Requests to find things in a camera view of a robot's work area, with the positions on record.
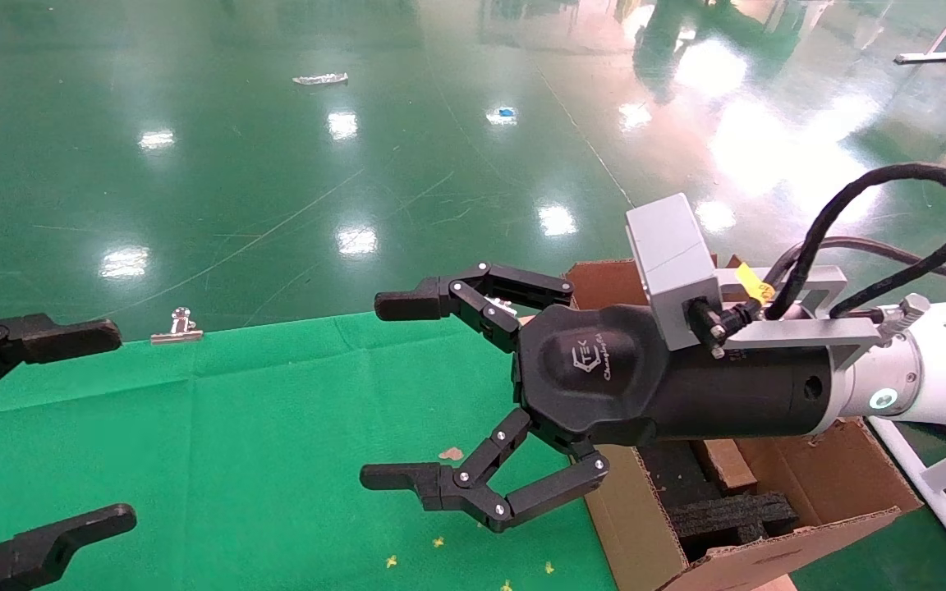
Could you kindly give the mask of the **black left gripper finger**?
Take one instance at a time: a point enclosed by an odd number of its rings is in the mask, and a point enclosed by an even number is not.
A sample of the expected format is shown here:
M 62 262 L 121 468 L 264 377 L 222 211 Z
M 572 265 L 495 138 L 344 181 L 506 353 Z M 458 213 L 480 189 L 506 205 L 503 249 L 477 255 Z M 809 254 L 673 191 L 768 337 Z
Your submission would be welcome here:
M 0 318 L 0 379 L 19 365 L 45 365 L 117 350 L 122 337 L 110 319 L 57 324 L 46 314 Z
M 0 590 L 34 590 L 55 584 L 82 547 L 127 534 L 135 509 L 113 504 L 30 529 L 0 542 Z

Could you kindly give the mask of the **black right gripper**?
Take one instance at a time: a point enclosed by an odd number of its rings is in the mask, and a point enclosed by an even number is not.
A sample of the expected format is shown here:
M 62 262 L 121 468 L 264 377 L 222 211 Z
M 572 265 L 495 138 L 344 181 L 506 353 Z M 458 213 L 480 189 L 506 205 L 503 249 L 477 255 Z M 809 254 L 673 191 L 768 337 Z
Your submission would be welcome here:
M 501 534 L 596 490 L 609 461 L 592 444 L 787 437 L 821 425 L 833 385 L 826 348 L 735 350 L 723 359 L 703 345 L 671 350 L 649 307 L 560 306 L 573 293 L 561 277 L 489 263 L 425 277 L 413 291 L 376 293 L 383 321 L 455 317 L 516 352 L 521 408 L 457 468 L 368 464 L 361 486 L 410 490 L 425 511 L 461 511 Z M 547 309 L 521 328 L 502 301 Z M 489 480 L 534 429 L 572 463 L 507 495 L 494 491 Z

